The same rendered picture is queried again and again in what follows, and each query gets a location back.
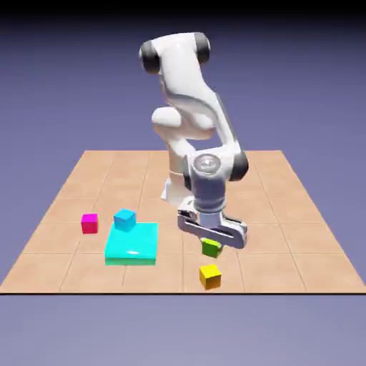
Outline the small yellow cube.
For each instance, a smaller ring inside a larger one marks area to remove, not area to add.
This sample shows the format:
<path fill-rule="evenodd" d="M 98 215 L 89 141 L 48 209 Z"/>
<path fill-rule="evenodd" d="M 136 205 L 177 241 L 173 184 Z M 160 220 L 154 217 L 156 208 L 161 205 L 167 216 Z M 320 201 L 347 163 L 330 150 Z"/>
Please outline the small yellow cube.
<path fill-rule="evenodd" d="M 222 273 L 215 264 L 201 266 L 199 280 L 205 290 L 212 290 L 221 286 Z"/>

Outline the small magenta cube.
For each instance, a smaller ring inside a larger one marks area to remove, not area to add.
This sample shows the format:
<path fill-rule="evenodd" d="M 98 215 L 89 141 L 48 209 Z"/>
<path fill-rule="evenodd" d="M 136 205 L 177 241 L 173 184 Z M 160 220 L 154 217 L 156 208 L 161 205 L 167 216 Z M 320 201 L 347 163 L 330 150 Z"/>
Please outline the small magenta cube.
<path fill-rule="evenodd" d="M 96 234 L 98 232 L 98 215 L 96 213 L 83 214 L 81 230 L 83 234 Z"/>

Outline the large cyan box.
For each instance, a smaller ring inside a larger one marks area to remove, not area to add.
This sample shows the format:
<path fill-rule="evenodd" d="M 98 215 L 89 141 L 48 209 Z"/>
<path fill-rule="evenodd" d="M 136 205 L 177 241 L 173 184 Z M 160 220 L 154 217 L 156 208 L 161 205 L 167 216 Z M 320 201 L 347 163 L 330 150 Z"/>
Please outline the large cyan box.
<path fill-rule="evenodd" d="M 106 265 L 155 265 L 158 243 L 157 223 L 137 223 L 129 231 L 112 224 L 104 249 Z"/>

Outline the small blue cube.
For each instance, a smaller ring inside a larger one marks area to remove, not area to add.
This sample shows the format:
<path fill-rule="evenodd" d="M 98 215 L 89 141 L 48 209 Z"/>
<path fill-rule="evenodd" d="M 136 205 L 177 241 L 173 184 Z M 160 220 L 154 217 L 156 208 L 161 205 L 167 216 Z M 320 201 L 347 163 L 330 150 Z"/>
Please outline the small blue cube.
<path fill-rule="evenodd" d="M 136 224 L 136 212 L 130 209 L 121 209 L 114 215 L 114 228 L 128 232 Z"/>

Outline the small green cube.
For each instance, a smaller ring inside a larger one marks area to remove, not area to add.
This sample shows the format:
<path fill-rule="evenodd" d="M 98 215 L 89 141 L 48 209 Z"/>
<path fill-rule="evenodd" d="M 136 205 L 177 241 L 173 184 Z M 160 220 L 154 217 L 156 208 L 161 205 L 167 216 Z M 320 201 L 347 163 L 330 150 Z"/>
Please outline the small green cube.
<path fill-rule="evenodd" d="M 218 258 L 222 251 L 222 244 L 206 237 L 201 238 L 202 254 L 212 258 Z"/>

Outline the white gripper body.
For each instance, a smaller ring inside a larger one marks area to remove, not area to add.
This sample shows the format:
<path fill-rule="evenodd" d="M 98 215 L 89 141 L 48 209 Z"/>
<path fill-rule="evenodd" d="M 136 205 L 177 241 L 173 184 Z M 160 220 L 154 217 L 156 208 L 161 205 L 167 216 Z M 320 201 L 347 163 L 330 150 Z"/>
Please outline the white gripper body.
<path fill-rule="evenodd" d="M 200 212 L 193 199 L 184 200 L 178 207 L 177 225 L 183 232 L 207 238 L 222 245 L 242 249 L 247 240 L 247 225 L 229 218 L 224 212 Z"/>

